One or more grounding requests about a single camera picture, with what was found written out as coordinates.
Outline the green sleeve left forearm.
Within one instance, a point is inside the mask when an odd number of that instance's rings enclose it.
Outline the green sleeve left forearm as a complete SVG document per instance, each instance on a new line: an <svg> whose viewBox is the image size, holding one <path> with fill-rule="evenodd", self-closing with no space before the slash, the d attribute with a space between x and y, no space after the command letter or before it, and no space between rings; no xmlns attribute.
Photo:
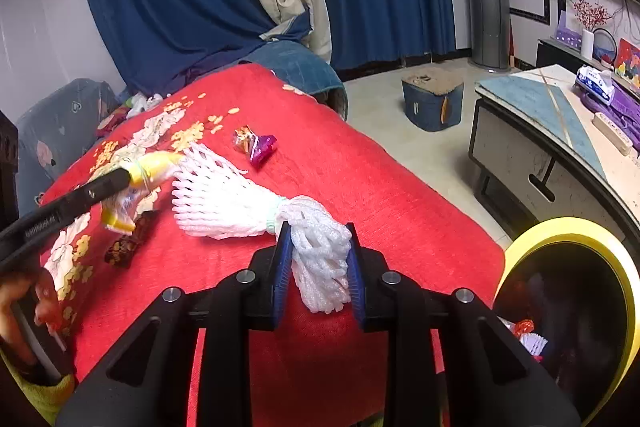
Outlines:
<svg viewBox="0 0 640 427"><path fill-rule="evenodd" d="M75 391L75 376L66 375L51 386L35 384L27 375L21 374L4 353L1 353L1 360L28 402L50 426L53 426L58 414Z"/></svg>

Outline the left hand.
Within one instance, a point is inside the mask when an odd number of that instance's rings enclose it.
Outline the left hand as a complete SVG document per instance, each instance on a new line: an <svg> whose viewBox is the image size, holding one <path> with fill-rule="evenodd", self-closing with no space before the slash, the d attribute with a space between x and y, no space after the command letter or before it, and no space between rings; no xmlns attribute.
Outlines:
<svg viewBox="0 0 640 427"><path fill-rule="evenodd" d="M41 269L38 273L16 272L1 277L1 342L10 355L26 366L34 366L37 359L14 317L12 305L21 300L32 287L37 296L35 322L46 325L50 334L56 332L62 324L58 293L49 271Z"/></svg>

